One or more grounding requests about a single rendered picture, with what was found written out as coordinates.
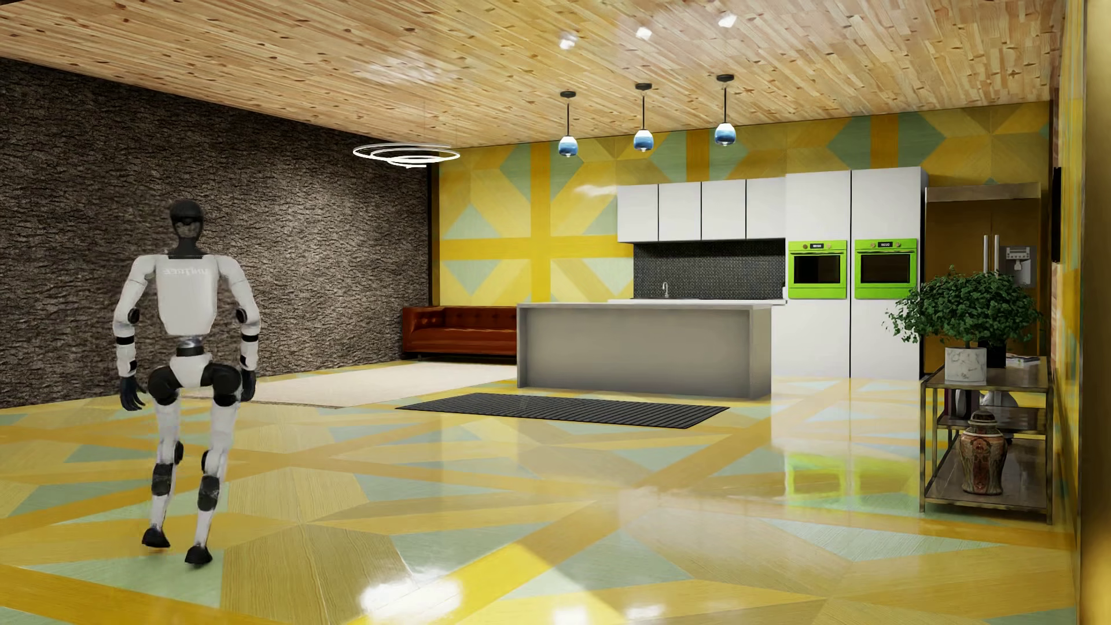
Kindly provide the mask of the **grey kitchen island counter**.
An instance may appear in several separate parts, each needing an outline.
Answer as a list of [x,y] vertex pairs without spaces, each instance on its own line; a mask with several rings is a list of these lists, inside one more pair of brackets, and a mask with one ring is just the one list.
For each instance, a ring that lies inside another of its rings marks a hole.
[[519,387],[761,399],[772,305],[694,300],[517,308]]

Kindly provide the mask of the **right robot leg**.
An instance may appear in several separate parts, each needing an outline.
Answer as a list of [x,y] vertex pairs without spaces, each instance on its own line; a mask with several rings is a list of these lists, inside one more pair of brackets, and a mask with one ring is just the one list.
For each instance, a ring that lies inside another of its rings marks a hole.
[[168,548],[170,543],[162,530],[168,506],[174,496],[176,465],[183,456],[179,440],[181,384],[169,366],[157,367],[149,379],[149,394],[154,399],[159,427],[159,446],[151,478],[152,505],[150,526],[142,544],[151,548]]

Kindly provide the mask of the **robot leg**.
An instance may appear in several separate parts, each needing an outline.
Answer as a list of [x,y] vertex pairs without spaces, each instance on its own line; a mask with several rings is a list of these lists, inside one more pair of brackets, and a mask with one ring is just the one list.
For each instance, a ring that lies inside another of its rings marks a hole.
[[210,448],[202,455],[202,477],[198,494],[198,524],[193,545],[187,551],[186,563],[203,566],[212,561],[207,547],[216,506],[226,481],[233,426],[238,415],[240,370],[223,363],[206,365],[201,386],[211,386],[214,403],[211,409]]
[[152,505],[150,526],[142,544],[151,548],[168,548],[170,543],[162,530],[168,506],[174,496],[176,465],[183,456],[179,440],[181,384],[169,366],[157,367],[149,379],[149,394],[154,399],[159,427],[159,446],[151,478]]

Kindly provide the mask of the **left robot leg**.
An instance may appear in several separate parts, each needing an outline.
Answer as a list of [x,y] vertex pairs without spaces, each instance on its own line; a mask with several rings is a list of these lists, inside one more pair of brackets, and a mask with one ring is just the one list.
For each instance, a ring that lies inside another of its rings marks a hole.
[[193,545],[187,551],[186,563],[203,566],[212,561],[207,547],[216,506],[226,481],[233,426],[238,415],[240,370],[223,363],[206,365],[201,386],[211,386],[214,403],[211,409],[210,448],[202,455],[202,477],[198,494],[198,524]]

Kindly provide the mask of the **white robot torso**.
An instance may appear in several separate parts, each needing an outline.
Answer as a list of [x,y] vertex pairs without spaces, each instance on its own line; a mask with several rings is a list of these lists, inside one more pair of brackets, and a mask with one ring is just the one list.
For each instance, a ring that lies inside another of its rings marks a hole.
[[169,336],[178,337],[170,367],[183,389],[198,389],[211,355],[203,347],[218,309],[216,255],[196,259],[156,256],[159,316]]

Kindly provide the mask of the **robot head black visor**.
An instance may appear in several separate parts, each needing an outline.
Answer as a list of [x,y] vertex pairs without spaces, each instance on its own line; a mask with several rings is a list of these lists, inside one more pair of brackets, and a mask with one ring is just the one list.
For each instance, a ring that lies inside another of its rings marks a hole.
[[168,252],[170,259],[200,259],[207,252],[197,245],[203,229],[203,210],[194,200],[176,200],[170,206],[170,216],[178,245]]

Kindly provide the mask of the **brown leather sofa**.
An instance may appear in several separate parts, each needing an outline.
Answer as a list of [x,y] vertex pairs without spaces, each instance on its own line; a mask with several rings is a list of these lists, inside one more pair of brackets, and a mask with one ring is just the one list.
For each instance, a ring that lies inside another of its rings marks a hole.
[[402,309],[402,349],[408,354],[516,357],[517,308]]

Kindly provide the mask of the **black ribbed floor mat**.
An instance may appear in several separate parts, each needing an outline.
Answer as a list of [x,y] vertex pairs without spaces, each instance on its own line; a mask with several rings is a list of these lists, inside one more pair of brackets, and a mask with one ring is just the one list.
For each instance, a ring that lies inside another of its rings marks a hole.
[[427,413],[595,422],[631,427],[690,429],[728,410],[727,406],[627,402],[540,395],[471,392],[402,406]]

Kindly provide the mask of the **blue glass pendant lamp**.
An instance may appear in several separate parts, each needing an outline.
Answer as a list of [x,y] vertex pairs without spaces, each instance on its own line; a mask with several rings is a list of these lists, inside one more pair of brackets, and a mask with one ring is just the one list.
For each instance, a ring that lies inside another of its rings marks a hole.
[[725,75],[715,75],[715,81],[720,82],[722,91],[722,120],[721,123],[715,127],[715,133],[713,134],[713,140],[715,140],[715,145],[718,147],[733,145],[737,140],[735,128],[729,119],[729,87],[733,80],[734,75],[731,73],[725,73]]
[[641,94],[641,127],[633,135],[633,148],[638,151],[645,152],[650,151],[654,147],[654,138],[648,127],[645,127],[645,93],[648,93],[653,85],[650,82],[639,82],[634,87]]
[[558,155],[565,158],[575,157],[579,147],[577,147],[577,140],[571,129],[571,103],[575,99],[575,91],[563,90],[560,97],[565,101],[565,133],[558,142]]

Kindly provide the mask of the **dark tiled backsplash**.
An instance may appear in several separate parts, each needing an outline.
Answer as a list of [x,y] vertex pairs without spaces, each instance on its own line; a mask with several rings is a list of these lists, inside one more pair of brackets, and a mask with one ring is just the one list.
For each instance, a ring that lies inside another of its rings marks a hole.
[[785,239],[648,242],[633,245],[633,298],[778,300],[785,288]]

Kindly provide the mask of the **green potted plant white pot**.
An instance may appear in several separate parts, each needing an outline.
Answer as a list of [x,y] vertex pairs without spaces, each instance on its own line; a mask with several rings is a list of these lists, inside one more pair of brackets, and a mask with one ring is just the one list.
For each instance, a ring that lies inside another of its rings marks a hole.
[[1005,349],[1010,339],[1029,340],[1040,313],[1012,278],[995,271],[958,274],[951,269],[909,291],[885,317],[895,337],[905,343],[929,336],[963,341],[962,347],[945,347],[945,381],[981,385],[989,369],[984,344]]

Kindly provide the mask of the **brown refrigerator with dispenser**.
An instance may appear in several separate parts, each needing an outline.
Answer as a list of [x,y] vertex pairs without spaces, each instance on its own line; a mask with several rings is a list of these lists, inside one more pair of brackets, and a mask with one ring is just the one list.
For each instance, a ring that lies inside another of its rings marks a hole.
[[924,209],[924,281],[952,268],[961,274],[999,270],[1040,302],[1041,201],[989,198],[928,199]]

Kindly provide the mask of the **ornate red ceramic vase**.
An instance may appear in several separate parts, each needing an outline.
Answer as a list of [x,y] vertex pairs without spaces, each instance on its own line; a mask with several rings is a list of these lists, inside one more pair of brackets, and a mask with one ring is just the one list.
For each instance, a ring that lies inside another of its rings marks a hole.
[[963,491],[983,496],[1003,494],[1007,438],[998,429],[990,410],[978,409],[970,416],[965,430],[959,435],[958,453],[962,465]]

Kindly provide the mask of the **metal shelf rack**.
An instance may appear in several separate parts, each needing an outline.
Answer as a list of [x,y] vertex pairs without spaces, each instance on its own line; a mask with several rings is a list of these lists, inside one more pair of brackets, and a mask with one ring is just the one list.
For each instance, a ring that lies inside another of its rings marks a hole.
[[[1024,366],[989,367],[981,385],[945,381],[943,367],[920,381],[919,510],[928,504],[1015,510],[1053,516],[1052,379],[1044,357]],[[990,410],[1007,438],[1003,494],[961,488],[959,435],[978,409]]]

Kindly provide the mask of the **white wall cabinets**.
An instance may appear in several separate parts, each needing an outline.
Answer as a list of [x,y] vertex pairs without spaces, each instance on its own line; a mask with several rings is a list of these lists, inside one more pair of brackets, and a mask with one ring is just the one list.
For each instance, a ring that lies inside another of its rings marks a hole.
[[618,187],[618,241],[785,238],[785,178]]

